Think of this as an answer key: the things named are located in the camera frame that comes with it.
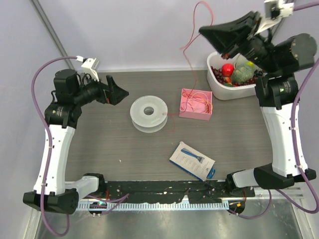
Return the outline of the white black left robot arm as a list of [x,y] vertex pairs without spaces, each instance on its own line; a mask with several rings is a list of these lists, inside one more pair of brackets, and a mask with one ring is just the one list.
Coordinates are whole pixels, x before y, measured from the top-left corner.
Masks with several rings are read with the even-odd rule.
[[111,75],[106,77],[106,83],[91,80],[83,84],[78,78],[75,70],[65,69],[58,71],[53,80],[56,100],[44,112],[49,132],[40,173],[33,191],[23,196],[23,202],[38,211],[71,215],[81,199],[90,194],[100,199],[107,190],[104,176],[99,173],[86,173],[80,180],[66,183],[69,147],[82,106],[92,101],[117,105],[129,92],[117,86]]

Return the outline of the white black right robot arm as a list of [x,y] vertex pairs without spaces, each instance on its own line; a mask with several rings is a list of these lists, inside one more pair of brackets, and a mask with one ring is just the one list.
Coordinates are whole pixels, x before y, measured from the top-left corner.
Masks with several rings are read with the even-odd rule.
[[300,144],[300,136],[298,118],[291,115],[299,90],[295,73],[314,65],[317,43],[309,34],[301,33],[274,45],[271,37],[260,35],[261,31],[260,14],[252,11],[238,20],[199,29],[223,59],[241,54],[265,73],[257,78],[255,92],[270,136],[273,161],[228,174],[225,191],[232,197],[246,187],[279,190],[317,176],[304,159],[295,156],[294,145]]

